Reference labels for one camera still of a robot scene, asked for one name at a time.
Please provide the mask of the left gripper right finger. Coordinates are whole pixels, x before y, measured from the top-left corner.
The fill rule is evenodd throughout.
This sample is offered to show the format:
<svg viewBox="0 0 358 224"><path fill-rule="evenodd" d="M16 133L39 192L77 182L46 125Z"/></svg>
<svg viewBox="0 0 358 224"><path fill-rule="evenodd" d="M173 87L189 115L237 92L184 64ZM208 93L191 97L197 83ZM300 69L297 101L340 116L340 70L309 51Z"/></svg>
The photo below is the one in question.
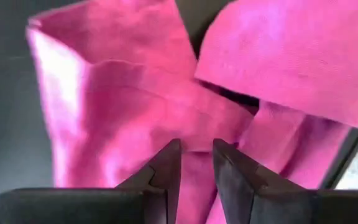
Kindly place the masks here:
<svg viewBox="0 0 358 224"><path fill-rule="evenodd" d="M222 139L213 140L213 167L227 223L282 223L282 194L303 190Z"/></svg>

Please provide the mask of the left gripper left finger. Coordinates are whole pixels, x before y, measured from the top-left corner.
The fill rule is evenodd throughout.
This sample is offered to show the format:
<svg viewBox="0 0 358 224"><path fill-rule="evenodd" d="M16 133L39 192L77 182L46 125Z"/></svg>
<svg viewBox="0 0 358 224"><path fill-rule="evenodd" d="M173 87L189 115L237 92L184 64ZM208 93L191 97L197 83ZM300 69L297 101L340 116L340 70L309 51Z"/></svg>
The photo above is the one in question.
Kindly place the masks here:
<svg viewBox="0 0 358 224"><path fill-rule="evenodd" d="M116 188L140 193L136 223L175 224L181 181L181 141L172 139Z"/></svg>

